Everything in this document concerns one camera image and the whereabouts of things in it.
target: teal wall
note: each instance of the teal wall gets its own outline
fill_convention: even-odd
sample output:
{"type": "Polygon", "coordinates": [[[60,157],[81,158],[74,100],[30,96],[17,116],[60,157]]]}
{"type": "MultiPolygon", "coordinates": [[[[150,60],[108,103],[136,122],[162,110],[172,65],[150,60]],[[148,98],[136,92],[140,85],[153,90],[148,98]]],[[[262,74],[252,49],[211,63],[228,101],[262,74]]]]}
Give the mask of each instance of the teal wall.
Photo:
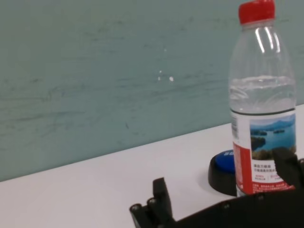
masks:
{"type": "MultiPolygon", "coordinates": [[[[241,2],[0,1],[0,181],[227,123],[241,2]]],[[[301,88],[304,1],[276,2],[301,88]]]]}

